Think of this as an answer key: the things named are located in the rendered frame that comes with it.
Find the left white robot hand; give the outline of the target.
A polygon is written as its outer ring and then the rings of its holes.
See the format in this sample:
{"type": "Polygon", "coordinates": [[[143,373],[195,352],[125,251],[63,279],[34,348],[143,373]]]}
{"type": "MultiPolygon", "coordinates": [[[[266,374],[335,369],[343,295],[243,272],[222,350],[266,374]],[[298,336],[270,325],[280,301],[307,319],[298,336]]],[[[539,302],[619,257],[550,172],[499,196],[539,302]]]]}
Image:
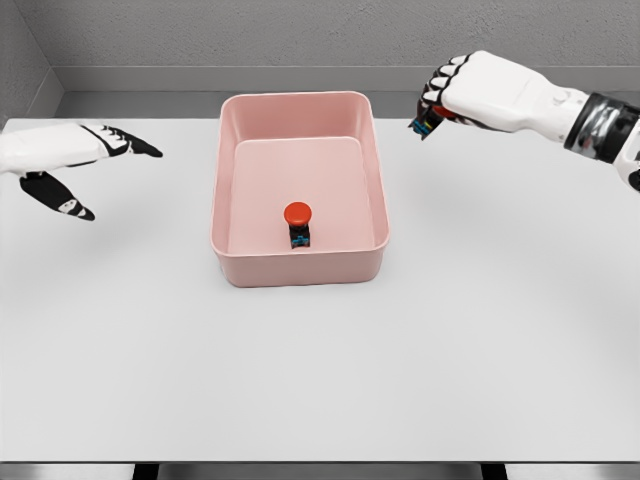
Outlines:
{"type": "Polygon", "coordinates": [[[94,213],[52,172],[125,154],[163,156],[145,140],[111,125],[61,123],[0,134],[0,175],[15,175],[27,195],[55,212],[93,221],[94,213]]]}

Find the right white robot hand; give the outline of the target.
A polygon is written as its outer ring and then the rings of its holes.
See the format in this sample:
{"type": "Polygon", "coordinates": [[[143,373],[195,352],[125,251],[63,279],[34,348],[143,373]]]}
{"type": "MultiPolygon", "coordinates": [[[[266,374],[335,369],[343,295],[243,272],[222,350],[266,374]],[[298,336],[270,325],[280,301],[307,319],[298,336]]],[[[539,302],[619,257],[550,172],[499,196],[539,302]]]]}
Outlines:
{"type": "Polygon", "coordinates": [[[455,123],[515,132],[526,127],[528,107],[519,98],[538,72],[486,51],[451,58],[439,66],[417,101],[456,115],[455,123]]]}

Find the pink plastic basket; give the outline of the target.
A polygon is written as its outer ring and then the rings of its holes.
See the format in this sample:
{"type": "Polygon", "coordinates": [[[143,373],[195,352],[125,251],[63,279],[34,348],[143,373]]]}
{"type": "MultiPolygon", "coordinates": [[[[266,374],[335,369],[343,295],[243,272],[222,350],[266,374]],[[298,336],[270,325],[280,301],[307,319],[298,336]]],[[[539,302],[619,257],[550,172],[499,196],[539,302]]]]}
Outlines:
{"type": "Polygon", "coordinates": [[[354,91],[236,95],[221,107],[210,241],[237,287],[358,283],[390,236],[373,114],[354,91]],[[292,249],[285,207],[312,210],[292,249]]]}

